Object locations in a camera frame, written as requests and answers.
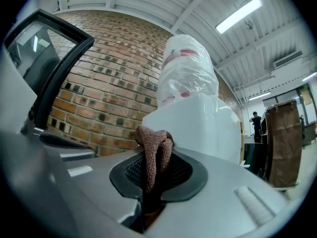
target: brown cloth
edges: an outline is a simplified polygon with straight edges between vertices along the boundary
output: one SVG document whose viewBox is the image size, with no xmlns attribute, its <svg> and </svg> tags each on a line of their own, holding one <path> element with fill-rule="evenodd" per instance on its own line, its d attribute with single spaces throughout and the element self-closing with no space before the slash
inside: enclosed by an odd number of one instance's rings
<svg viewBox="0 0 317 238">
<path fill-rule="evenodd" d="M 135 130 L 135 140 L 145 150 L 147 160 L 147 184 L 145 193 L 150 193 L 155 184 L 157 174 L 167 170 L 174 141 L 166 130 L 154 131 L 145 126 Z"/>
</svg>

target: door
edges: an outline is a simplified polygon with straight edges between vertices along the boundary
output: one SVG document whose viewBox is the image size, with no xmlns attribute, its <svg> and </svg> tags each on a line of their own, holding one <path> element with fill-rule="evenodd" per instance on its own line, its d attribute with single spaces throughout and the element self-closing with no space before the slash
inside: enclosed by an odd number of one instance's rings
<svg viewBox="0 0 317 238">
<path fill-rule="evenodd" d="M 21 22 L 4 41 L 16 69 L 37 95 L 28 117 L 36 129 L 28 129 L 28 133 L 32 131 L 33 136 L 65 160 L 96 155 L 89 147 L 44 131 L 63 81 L 93 43 L 89 34 L 41 9 Z"/>
</svg>

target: fluorescent light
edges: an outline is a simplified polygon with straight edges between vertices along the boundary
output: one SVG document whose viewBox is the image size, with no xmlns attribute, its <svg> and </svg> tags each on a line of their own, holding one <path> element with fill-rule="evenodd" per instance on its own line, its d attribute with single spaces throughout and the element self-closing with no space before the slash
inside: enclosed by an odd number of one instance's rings
<svg viewBox="0 0 317 238">
<path fill-rule="evenodd" d="M 252 98 L 250 98 L 250 99 L 249 99 L 249 101 L 251 101 L 251 100 L 255 100 L 255 99 L 257 99 L 257 98 L 261 98 L 261 97 L 266 96 L 266 95 L 269 95 L 269 94 L 271 94 L 271 92 L 268 92 L 268 93 L 263 93 L 263 94 L 258 95 L 258 96 L 256 96 L 256 97 L 252 97 Z"/>
<path fill-rule="evenodd" d="M 317 74 L 317 72 L 314 72 L 313 74 L 310 74 L 309 76 L 304 77 L 302 81 L 306 81 L 307 79 L 310 79 L 311 77 L 316 76 L 316 74 Z"/>
<path fill-rule="evenodd" d="M 33 51 L 36 52 L 36 49 L 38 47 L 38 40 L 39 38 L 37 36 L 34 37 L 34 44 L 33 44 Z"/>
<path fill-rule="evenodd" d="M 261 0 L 251 0 L 246 5 L 242 6 L 236 12 L 227 17 L 219 25 L 216 26 L 216 29 L 220 34 L 227 31 L 231 26 L 239 22 L 244 17 L 248 16 L 251 12 L 262 6 Z"/>
</svg>

